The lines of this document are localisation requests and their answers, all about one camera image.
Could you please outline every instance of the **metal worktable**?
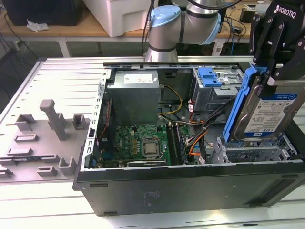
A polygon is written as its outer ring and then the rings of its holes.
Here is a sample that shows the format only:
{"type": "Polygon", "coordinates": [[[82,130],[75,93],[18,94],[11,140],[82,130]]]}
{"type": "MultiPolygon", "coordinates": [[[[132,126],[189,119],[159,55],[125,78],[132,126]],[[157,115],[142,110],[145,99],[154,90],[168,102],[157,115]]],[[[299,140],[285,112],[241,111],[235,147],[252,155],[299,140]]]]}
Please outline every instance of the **metal worktable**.
{"type": "MultiPolygon", "coordinates": [[[[181,62],[251,61],[252,57],[183,57],[181,62]]],[[[53,99],[55,109],[65,118],[82,113],[90,118],[99,72],[104,62],[141,62],[128,58],[49,58],[35,64],[6,109],[0,115],[0,156],[6,152],[17,127],[19,114],[31,113],[35,119],[47,119],[39,110],[42,99],[53,99]]],[[[301,108],[295,122],[305,131],[301,108]]],[[[204,194],[198,198],[209,198],[204,194]]],[[[304,228],[305,186],[269,208],[220,209],[196,212],[158,213],[97,217],[80,191],[72,190],[72,181],[14,184],[0,186],[0,227],[6,228],[304,228]]]]}

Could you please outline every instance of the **sticker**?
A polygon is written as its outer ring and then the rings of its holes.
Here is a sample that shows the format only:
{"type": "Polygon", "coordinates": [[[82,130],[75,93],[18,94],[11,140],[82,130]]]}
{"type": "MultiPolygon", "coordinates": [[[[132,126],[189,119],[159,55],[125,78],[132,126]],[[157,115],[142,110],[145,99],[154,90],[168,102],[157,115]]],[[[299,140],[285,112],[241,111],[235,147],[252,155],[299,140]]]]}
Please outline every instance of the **sticker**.
{"type": "Polygon", "coordinates": [[[227,77],[219,77],[220,82],[229,82],[227,77]]]}
{"type": "Polygon", "coordinates": [[[131,83],[153,83],[153,75],[152,74],[126,74],[124,76],[124,84],[131,84],[131,83]]]}
{"type": "Polygon", "coordinates": [[[189,111],[190,111],[190,112],[194,112],[194,110],[193,110],[193,105],[192,105],[192,104],[189,104],[189,111]]]}
{"type": "Polygon", "coordinates": [[[26,158],[16,158],[16,159],[14,159],[14,161],[27,161],[27,159],[26,158]]]}
{"type": "Polygon", "coordinates": [[[202,156],[199,157],[199,162],[200,164],[204,165],[205,164],[205,160],[203,159],[202,156]]]}
{"type": "Polygon", "coordinates": [[[214,143],[213,142],[207,143],[207,146],[205,148],[206,149],[214,149],[214,143]]]}
{"type": "Polygon", "coordinates": [[[261,99],[244,131],[248,133],[246,136],[261,137],[273,133],[285,117],[284,109],[290,106],[296,97],[296,94],[275,94],[270,98],[261,99]]]}

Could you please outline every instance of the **motherboard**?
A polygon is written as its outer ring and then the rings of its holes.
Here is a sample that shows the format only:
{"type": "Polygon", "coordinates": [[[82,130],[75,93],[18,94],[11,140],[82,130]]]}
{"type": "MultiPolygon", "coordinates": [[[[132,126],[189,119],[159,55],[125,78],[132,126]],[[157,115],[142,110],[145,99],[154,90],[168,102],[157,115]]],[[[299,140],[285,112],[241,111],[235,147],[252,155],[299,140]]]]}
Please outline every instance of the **motherboard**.
{"type": "MultiPolygon", "coordinates": [[[[118,160],[162,160],[171,165],[166,125],[118,126],[114,157],[118,160]]],[[[179,127],[183,143],[189,137],[186,126],[179,127]]]]}
{"type": "Polygon", "coordinates": [[[160,166],[186,164],[189,137],[186,125],[117,126],[114,150],[101,150],[98,163],[102,167],[145,166],[148,162],[160,166]]]}

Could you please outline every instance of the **cpu socket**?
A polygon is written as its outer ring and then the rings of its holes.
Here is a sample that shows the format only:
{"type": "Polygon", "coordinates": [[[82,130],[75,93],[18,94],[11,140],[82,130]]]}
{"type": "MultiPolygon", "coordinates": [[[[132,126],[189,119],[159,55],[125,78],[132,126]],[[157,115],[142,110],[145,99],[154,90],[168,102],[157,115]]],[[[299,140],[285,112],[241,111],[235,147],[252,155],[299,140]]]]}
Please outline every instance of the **cpu socket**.
{"type": "Polygon", "coordinates": [[[156,159],[160,156],[159,140],[142,140],[143,157],[156,159]]]}

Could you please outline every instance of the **white cloth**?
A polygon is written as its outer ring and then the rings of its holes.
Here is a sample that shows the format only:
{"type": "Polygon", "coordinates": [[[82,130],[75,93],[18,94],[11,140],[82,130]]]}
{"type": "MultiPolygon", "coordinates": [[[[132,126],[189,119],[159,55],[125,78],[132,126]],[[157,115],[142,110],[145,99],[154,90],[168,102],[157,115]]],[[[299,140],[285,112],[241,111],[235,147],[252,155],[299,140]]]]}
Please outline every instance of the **white cloth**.
{"type": "Polygon", "coordinates": [[[48,27],[47,24],[37,24],[37,23],[33,23],[29,20],[28,21],[28,24],[27,24],[27,27],[34,31],[34,32],[38,32],[38,31],[44,31],[44,30],[49,30],[50,28],[48,27]]]}

